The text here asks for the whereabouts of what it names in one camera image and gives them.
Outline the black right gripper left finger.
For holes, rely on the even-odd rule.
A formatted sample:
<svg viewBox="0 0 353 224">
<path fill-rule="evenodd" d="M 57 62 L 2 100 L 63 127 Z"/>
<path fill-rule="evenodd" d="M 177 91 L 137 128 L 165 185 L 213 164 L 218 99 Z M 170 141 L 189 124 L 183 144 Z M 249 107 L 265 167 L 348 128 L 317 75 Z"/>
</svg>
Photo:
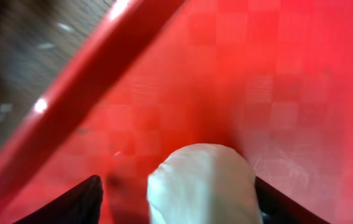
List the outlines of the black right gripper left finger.
<svg viewBox="0 0 353 224">
<path fill-rule="evenodd" d="M 98 224 L 104 190 L 92 175 L 15 224 Z"/>
</svg>

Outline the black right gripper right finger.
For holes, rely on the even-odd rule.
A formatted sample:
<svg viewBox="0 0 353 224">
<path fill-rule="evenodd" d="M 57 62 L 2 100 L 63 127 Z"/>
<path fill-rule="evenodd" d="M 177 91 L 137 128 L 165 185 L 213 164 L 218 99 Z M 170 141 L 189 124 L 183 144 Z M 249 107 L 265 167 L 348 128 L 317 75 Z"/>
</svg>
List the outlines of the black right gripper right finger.
<svg viewBox="0 0 353 224">
<path fill-rule="evenodd" d="M 255 190 L 264 224 L 329 224 L 259 177 Z"/>
</svg>

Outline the red plastic tray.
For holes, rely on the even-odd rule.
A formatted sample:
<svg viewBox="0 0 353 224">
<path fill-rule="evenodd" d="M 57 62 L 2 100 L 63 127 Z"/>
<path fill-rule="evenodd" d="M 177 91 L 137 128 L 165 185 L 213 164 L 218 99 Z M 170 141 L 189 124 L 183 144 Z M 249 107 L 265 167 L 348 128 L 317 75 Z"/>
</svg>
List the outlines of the red plastic tray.
<svg viewBox="0 0 353 224">
<path fill-rule="evenodd" d="M 0 1 L 0 223 L 91 175 L 101 223 L 142 222 L 204 142 L 353 223 L 353 1 Z"/>
</svg>

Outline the white napkin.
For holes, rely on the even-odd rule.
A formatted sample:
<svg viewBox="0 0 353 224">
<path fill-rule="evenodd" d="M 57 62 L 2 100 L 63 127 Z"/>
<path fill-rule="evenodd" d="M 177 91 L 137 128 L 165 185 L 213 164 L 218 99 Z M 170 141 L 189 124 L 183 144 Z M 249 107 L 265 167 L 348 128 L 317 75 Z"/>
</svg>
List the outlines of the white napkin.
<svg viewBox="0 0 353 224">
<path fill-rule="evenodd" d="M 236 150 L 192 144 L 149 176 L 151 223 L 261 223 L 255 172 Z"/>
</svg>

